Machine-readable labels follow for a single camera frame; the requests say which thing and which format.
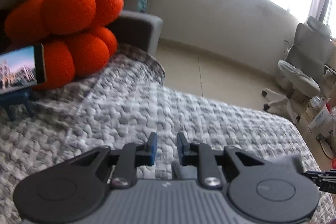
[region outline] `chair headrest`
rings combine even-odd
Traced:
[[[321,35],[326,36],[326,37],[330,36],[330,33],[331,33],[330,27],[318,21],[317,19],[313,18],[312,16],[308,17],[307,24],[315,32],[318,32]]]

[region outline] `gray office chair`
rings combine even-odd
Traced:
[[[298,24],[294,37],[294,45],[291,47],[285,60],[278,62],[281,73],[291,82],[291,89],[286,95],[263,89],[262,95],[270,102],[263,106],[265,111],[271,107],[286,105],[294,124],[301,116],[296,114],[290,99],[294,89],[298,89],[304,95],[312,98],[320,94],[320,82],[324,66],[334,50],[334,44],[330,40],[330,27],[313,17],[309,17],[308,25]]]

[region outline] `chair base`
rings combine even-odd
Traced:
[[[290,103],[290,96],[282,95],[267,88],[262,90],[262,95],[263,97],[266,97],[269,100],[269,103],[264,104],[263,106],[264,111],[268,111],[271,107],[275,106],[286,106],[286,110],[293,124],[296,125],[300,121],[301,116],[294,112]]]

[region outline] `gray blanket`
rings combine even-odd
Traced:
[[[230,106],[163,87],[164,70],[145,52],[128,45],[100,73],[41,94],[36,118],[18,108],[9,122],[0,111],[0,223],[20,221],[12,201],[24,177],[100,145],[120,149],[158,134],[156,164],[138,177],[171,178],[177,159],[176,134],[215,149],[236,145],[269,158],[301,153],[306,169],[319,170],[299,132],[289,121],[265,112]],[[314,223],[336,218],[330,194],[320,194]]]

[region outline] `ribbed gray panel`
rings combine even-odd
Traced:
[[[72,224],[248,224],[219,191],[195,180],[138,180],[131,189],[110,193],[103,206]]]

